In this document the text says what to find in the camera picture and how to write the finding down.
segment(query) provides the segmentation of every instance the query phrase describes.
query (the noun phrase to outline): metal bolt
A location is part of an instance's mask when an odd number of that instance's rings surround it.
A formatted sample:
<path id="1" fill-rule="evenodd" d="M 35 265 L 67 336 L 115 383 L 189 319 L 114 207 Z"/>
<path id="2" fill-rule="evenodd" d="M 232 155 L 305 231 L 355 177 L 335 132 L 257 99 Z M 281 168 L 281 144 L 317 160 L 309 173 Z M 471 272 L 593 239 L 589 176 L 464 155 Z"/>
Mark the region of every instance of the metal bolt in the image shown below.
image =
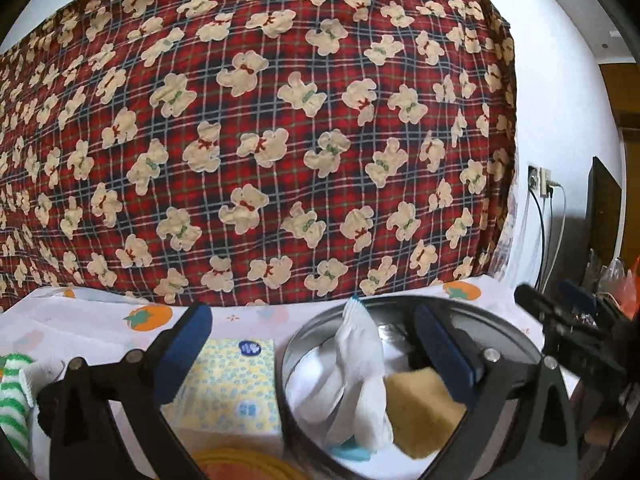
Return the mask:
<path id="1" fill-rule="evenodd" d="M 127 363 L 135 364 L 142 361 L 143 355 L 144 355 L 144 352 L 142 350 L 138 350 L 138 349 L 129 350 L 127 352 L 127 355 L 124 356 L 124 359 Z"/>
<path id="2" fill-rule="evenodd" d="M 556 368 L 558 368 L 558 361 L 556 361 L 556 359 L 551 357 L 550 355 L 545 357 L 544 363 L 545 366 L 550 370 L 555 370 Z"/>
<path id="3" fill-rule="evenodd" d="M 74 357 L 69 361 L 69 370 L 79 370 L 84 365 L 84 359 L 81 357 Z"/>
<path id="4" fill-rule="evenodd" d="M 500 360 L 500 352 L 498 352 L 495 348 L 486 348 L 484 352 L 482 352 L 484 358 L 490 363 L 497 363 Z"/>

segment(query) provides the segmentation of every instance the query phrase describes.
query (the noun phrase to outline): tissue pack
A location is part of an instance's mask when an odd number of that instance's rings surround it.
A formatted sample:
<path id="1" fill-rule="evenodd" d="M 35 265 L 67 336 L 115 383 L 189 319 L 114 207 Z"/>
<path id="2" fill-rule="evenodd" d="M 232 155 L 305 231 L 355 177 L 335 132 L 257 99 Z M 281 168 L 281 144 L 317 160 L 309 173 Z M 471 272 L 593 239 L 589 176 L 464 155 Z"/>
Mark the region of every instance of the tissue pack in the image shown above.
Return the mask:
<path id="1" fill-rule="evenodd" d="M 272 340 L 209 339 L 164 418 L 191 454 L 216 447 L 284 451 Z"/>

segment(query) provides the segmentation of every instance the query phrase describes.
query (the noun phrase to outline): striped cloth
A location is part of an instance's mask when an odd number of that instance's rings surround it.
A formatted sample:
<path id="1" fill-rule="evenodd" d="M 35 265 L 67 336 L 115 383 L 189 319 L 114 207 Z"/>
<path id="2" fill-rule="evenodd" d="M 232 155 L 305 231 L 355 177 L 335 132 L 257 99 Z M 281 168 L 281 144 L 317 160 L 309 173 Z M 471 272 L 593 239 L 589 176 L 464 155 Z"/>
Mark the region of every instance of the striped cloth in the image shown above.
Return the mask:
<path id="1" fill-rule="evenodd" d="M 24 354 L 9 354 L 0 382 L 0 428 L 23 462 L 29 465 L 30 435 L 27 425 L 29 405 L 18 382 L 20 369 L 33 363 Z"/>

